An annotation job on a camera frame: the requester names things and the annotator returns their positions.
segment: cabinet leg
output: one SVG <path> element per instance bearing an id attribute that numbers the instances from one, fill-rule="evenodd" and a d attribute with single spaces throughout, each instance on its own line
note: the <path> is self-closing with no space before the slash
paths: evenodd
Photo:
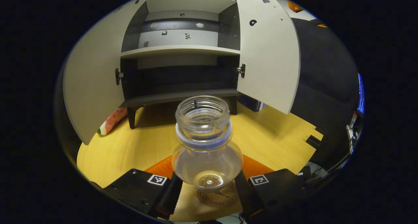
<path id="1" fill-rule="evenodd" d="M 135 128 L 135 113 L 136 113 L 136 109 L 131 108 L 131 107 L 127 107 L 127 111 L 128 111 L 129 127 L 131 129 L 134 129 Z"/>
<path id="2" fill-rule="evenodd" d="M 238 113 L 238 110 L 236 109 L 237 100 L 238 100 L 237 96 L 228 97 L 228 101 L 230 102 L 230 112 L 233 115 L 236 115 Z"/>

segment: wooden table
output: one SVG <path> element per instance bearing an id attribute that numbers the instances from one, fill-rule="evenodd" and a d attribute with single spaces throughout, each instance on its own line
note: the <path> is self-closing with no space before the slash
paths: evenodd
<path id="1" fill-rule="evenodd" d="M 89 145 L 82 143 L 77 166 L 88 180 L 104 188 L 132 168 L 145 170 L 170 156 L 178 145 L 174 112 L 178 103 L 150 105 L 136 112 L 136 128 L 122 120 L 108 135 L 96 134 Z M 322 139 L 315 126 L 293 115 L 266 106 L 253 112 L 238 103 L 231 115 L 232 141 L 243 154 L 273 170 L 287 168 L 297 174 L 315 149 L 305 141 L 310 135 Z M 172 221 L 203 221 L 242 209 L 239 200 L 227 208 L 212 208 L 197 199 L 197 191 L 183 184 Z"/>

